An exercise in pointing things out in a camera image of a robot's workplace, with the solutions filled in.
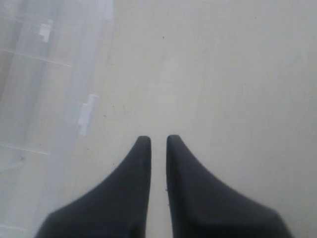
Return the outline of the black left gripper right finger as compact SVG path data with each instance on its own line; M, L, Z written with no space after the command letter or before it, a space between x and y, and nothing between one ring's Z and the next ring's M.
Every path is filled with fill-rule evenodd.
M166 186L175 238L291 238L281 216L210 173L179 135L166 140Z

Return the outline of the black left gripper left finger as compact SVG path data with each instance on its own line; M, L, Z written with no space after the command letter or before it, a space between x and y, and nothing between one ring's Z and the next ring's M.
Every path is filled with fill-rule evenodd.
M139 136L95 188L50 213L37 238L144 238L151 184L151 139Z

